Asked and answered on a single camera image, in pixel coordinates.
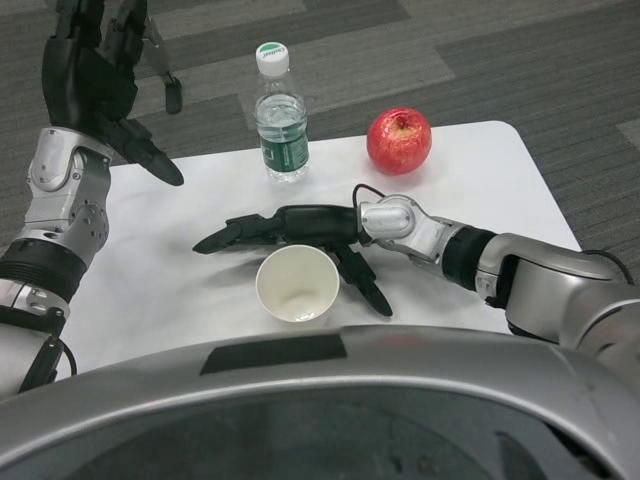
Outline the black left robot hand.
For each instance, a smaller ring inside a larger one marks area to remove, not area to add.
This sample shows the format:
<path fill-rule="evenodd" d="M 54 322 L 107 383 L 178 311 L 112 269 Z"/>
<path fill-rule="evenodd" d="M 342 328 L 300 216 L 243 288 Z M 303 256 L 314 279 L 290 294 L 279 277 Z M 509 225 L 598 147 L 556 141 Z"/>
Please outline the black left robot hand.
<path fill-rule="evenodd" d="M 103 1 L 57 1 L 55 33 L 42 61 L 42 90 L 50 123 L 108 145 L 129 163 L 180 186 L 182 173 L 131 113 L 138 88 L 135 67 L 153 41 L 146 1 L 123 1 L 101 30 Z"/>

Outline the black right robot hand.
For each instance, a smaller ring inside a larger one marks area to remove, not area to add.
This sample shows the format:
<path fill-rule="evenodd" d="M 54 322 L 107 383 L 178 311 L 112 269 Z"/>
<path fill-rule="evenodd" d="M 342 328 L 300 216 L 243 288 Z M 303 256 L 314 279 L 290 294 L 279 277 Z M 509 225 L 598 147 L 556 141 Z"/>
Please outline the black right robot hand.
<path fill-rule="evenodd" d="M 335 260 L 340 276 L 357 288 L 370 307 L 390 317 L 393 311 L 376 284 L 376 274 L 362 254 L 352 249 L 361 239 L 353 207 L 289 205 L 269 218 L 252 214 L 228 219 L 224 228 L 200 240 L 193 251 L 208 255 L 232 247 L 278 244 L 319 248 Z"/>

